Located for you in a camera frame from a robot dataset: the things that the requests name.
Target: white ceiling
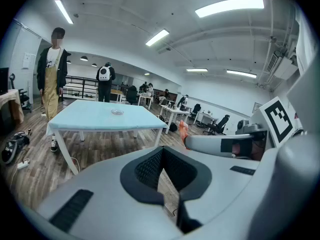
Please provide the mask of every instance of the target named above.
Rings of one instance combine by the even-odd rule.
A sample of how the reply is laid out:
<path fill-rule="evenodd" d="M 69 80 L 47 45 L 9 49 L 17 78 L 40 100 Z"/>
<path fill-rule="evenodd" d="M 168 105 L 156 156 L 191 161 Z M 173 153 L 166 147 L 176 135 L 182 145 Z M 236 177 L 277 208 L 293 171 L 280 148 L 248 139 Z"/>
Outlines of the white ceiling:
<path fill-rule="evenodd" d="M 264 0 L 264 9 L 227 11 L 204 18 L 199 18 L 195 10 L 224 0 L 62 1 L 74 22 L 72 25 L 66 22 L 54 0 L 32 0 L 30 4 L 52 26 L 65 28 L 66 36 L 87 38 L 105 46 L 114 45 L 119 50 L 131 49 L 145 60 L 163 64 L 179 75 L 187 74 L 186 68 L 195 66 L 208 68 L 206 75 L 209 77 L 257 82 L 247 77 L 227 75 L 226 69 L 252 72 L 258 76 L 262 73 L 271 34 L 271 3 L 273 36 L 277 38 L 278 46 L 283 44 L 285 36 L 287 42 L 290 33 L 298 33 L 294 10 L 287 0 Z M 145 43 L 162 29 L 170 32 L 163 41 L 172 47 L 171 50 L 168 51 L 168 45 L 162 41 L 146 47 Z M 270 54 L 275 49 L 278 48 L 272 44 Z M 145 70 L 156 70 L 150 67 Z"/>

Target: sneaker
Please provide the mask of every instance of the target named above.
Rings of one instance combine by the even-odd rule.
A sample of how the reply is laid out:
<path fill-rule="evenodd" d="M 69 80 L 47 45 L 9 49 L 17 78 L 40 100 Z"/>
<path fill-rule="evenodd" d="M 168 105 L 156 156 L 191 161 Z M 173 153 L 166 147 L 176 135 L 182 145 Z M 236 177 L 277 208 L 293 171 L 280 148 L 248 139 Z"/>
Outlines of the sneaker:
<path fill-rule="evenodd" d="M 56 152 L 59 148 L 58 142 L 56 139 L 51 141 L 51 152 Z"/>

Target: glass ashtray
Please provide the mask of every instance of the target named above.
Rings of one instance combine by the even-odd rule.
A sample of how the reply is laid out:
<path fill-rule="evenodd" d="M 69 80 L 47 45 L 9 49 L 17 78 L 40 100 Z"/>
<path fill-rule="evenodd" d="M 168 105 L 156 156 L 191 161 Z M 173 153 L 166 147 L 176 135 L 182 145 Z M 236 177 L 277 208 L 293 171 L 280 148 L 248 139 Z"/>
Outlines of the glass ashtray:
<path fill-rule="evenodd" d="M 120 110 L 120 109 L 111 109 L 111 113 L 117 116 L 123 115 L 124 111 Z"/>

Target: hair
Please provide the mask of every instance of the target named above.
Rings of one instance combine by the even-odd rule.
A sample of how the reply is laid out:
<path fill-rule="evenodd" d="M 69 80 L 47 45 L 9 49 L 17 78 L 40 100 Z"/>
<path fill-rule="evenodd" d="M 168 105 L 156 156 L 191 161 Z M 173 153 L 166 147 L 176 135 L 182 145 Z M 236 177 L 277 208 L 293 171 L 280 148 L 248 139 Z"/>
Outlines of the hair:
<path fill-rule="evenodd" d="M 57 39 L 62 39 L 65 36 L 66 31 L 62 27 L 56 27 L 51 34 L 51 37 L 57 37 Z"/>

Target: light fixture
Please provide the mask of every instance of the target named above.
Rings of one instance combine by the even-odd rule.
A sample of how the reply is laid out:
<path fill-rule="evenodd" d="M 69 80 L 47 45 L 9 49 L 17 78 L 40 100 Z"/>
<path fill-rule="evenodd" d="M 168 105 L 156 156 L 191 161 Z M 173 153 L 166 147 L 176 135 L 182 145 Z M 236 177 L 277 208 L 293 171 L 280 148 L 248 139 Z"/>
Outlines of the light fixture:
<path fill-rule="evenodd" d="M 69 17 L 64 5 L 62 4 L 61 0 L 54 0 L 56 5 L 59 7 L 60 11 L 62 12 L 63 16 L 65 17 L 66 21 L 70 24 L 73 24 L 73 21 Z"/>
<path fill-rule="evenodd" d="M 256 78 L 257 75 L 256 74 L 251 74 L 251 73 L 245 73 L 245 72 L 241 72 L 241 71 L 235 71 L 235 70 L 227 70 L 227 73 L 230 74 L 235 74 L 235 75 L 241 75 L 241 76 L 245 76 L 245 77 L 249 77 L 249 78 Z"/>
<path fill-rule="evenodd" d="M 238 9 L 263 9 L 264 0 L 226 0 L 200 8 L 195 13 L 200 17 Z"/>
<path fill-rule="evenodd" d="M 190 68 L 187 69 L 188 72 L 208 72 L 208 69 L 206 68 Z"/>
<path fill-rule="evenodd" d="M 82 57 L 80 58 L 80 60 L 87 62 L 87 61 L 88 61 L 88 57 L 87 57 L 87 56 L 82 56 Z"/>
<path fill-rule="evenodd" d="M 154 37 L 152 37 L 147 43 L 147 46 L 152 46 L 156 41 L 159 41 L 161 38 L 165 37 L 166 35 L 169 35 L 169 32 L 165 29 L 162 30 L 160 33 L 156 34 Z"/>

